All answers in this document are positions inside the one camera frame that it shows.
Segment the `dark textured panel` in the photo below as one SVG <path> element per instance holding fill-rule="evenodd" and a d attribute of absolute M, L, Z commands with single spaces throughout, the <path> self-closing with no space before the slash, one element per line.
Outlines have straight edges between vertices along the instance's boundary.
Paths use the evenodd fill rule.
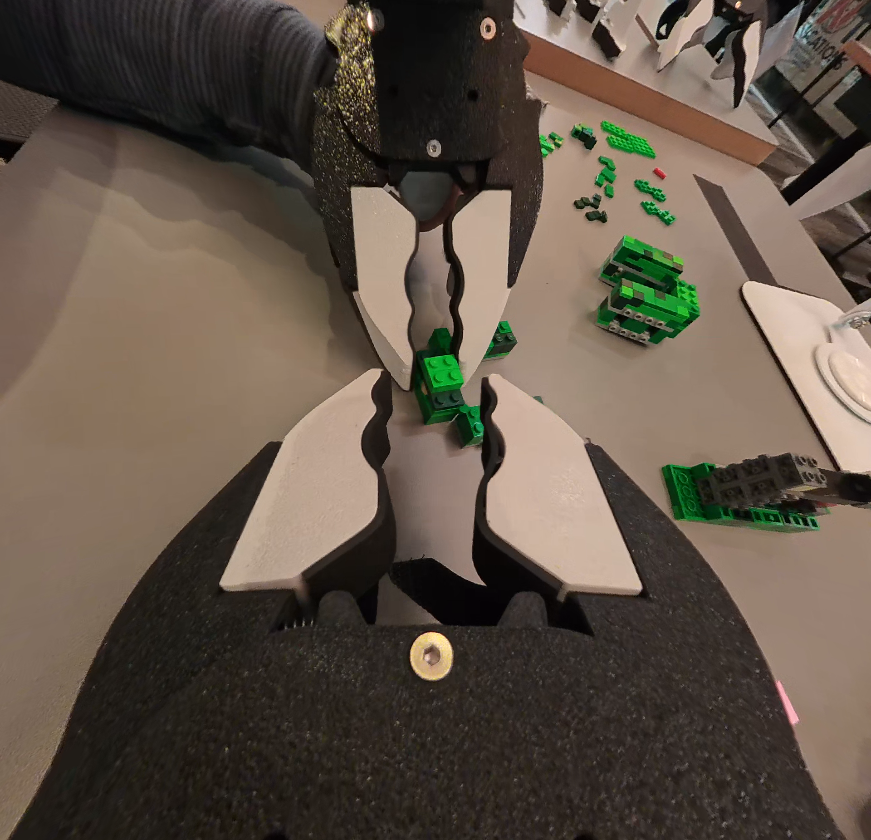
<path fill-rule="evenodd" d="M 10 161 L 57 104 L 54 98 L 1 82 L 1 166 Z"/>

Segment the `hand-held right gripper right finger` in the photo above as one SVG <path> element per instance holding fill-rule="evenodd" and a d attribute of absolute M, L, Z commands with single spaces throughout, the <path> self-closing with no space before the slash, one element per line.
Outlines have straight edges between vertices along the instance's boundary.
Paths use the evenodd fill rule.
<path fill-rule="evenodd" d="M 637 596 L 642 581 L 582 436 L 499 374 L 482 381 L 473 563 L 489 586 Z"/>

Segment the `U-shaped green brick assembly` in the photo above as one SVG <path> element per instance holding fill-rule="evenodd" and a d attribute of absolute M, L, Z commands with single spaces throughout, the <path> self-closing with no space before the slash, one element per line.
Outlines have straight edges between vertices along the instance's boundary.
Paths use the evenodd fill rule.
<path fill-rule="evenodd" d="M 697 289 L 684 270 L 682 257 L 624 236 L 600 268 L 598 278 L 611 291 L 595 323 L 643 346 L 677 337 L 700 317 Z"/>

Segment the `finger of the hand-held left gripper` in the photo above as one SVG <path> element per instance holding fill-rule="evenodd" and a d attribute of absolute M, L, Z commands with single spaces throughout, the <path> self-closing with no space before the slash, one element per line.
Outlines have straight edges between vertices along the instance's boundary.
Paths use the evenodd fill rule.
<path fill-rule="evenodd" d="M 445 226 L 452 351 L 463 372 L 483 361 L 509 297 L 511 192 L 479 192 Z"/>
<path fill-rule="evenodd" d="M 403 390 L 412 385 L 409 336 L 414 309 L 408 268 L 418 247 L 415 216 L 381 187 L 352 187 L 357 289 L 354 302 L 382 365 Z"/>

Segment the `pile of bright green plates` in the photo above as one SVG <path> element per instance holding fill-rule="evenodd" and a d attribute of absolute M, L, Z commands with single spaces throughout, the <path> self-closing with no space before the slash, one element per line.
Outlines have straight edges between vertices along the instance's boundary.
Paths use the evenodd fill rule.
<path fill-rule="evenodd" d="M 622 152 L 637 154 L 647 159 L 656 159 L 657 154 L 646 138 L 629 133 L 623 127 L 619 127 L 608 120 L 602 120 L 600 127 L 605 134 L 609 147 Z"/>

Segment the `grey and green brick assembly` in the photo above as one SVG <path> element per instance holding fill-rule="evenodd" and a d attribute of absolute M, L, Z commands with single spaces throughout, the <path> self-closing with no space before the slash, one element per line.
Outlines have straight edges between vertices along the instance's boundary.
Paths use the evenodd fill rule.
<path fill-rule="evenodd" d="M 870 507 L 870 476 L 821 467 L 793 453 L 738 463 L 666 464 L 661 473 L 674 519 L 755 531 L 808 533 L 831 508 Z"/>

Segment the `grey desk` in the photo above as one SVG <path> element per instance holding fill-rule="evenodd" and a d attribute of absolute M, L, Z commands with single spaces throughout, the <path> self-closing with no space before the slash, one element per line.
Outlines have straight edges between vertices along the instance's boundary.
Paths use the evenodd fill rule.
<path fill-rule="evenodd" d="M 543 79 L 538 225 L 482 366 L 541 396 L 666 513 L 667 463 L 803 452 L 829 464 L 741 299 L 747 280 L 694 174 L 722 185 L 777 282 L 844 289 L 760 170 Z M 609 147 L 608 120 L 656 159 Z M 592 127 L 588 151 L 571 137 Z M 615 196 L 594 180 L 616 163 Z M 659 180 L 652 170 L 667 174 Z M 677 217 L 647 215 L 633 181 Z M 608 221 L 573 201 L 599 192 Z M 601 329 L 600 268 L 624 236 L 683 258 L 700 317 L 643 346 Z M 121 606 L 267 443 L 379 367 L 339 282 L 309 181 L 256 151 L 198 152 L 56 109 L 2 169 L 2 838 L 55 755 Z"/>

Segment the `person's left forearm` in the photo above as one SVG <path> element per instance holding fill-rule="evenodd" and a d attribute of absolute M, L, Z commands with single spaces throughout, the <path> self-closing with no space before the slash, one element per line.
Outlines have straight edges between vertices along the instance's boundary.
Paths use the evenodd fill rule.
<path fill-rule="evenodd" d="M 324 30 L 275 0 L 1 0 L 1 78 L 67 105 L 312 167 Z"/>

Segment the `green stepped brick assembly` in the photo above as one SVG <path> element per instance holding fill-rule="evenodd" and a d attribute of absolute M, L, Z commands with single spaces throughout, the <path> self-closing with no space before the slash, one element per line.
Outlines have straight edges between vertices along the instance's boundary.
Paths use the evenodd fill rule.
<path fill-rule="evenodd" d="M 478 405 L 468 403 L 463 395 L 465 378 L 452 351 L 452 332 L 437 327 L 423 349 L 415 354 L 412 391 L 423 425 L 450 423 L 459 446 L 475 447 L 484 440 L 484 423 Z"/>

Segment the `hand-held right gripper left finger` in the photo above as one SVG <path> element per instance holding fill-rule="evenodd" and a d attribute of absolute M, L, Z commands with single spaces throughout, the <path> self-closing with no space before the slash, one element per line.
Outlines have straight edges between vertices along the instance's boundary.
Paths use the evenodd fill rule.
<path fill-rule="evenodd" d="M 370 369 L 283 439 L 220 579 L 225 592 L 289 590 L 305 605 L 359 599 L 396 556 L 384 464 L 392 379 Z"/>

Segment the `printed banner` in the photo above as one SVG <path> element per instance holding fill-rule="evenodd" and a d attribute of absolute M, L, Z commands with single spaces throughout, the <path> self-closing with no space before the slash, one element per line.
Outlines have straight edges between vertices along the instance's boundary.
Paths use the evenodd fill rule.
<path fill-rule="evenodd" d="M 869 23 L 870 0 L 822 0 L 796 31 L 787 54 L 775 66 L 801 90 Z"/>

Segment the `white and wooden book stand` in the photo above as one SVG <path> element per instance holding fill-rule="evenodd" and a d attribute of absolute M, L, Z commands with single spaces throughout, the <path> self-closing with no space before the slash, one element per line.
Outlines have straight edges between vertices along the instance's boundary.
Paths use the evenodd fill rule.
<path fill-rule="evenodd" d="M 756 281 L 741 289 L 793 394 L 842 471 L 870 472 L 870 301 L 842 311 L 819 297 Z"/>

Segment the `black tape strip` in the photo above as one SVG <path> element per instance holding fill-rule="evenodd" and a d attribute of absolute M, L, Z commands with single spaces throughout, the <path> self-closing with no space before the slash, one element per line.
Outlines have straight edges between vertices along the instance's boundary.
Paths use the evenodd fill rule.
<path fill-rule="evenodd" d="M 777 286 L 777 280 L 740 219 L 724 187 L 713 181 L 708 181 L 698 174 L 694 174 L 693 178 L 739 261 L 746 278 L 769 286 Z"/>

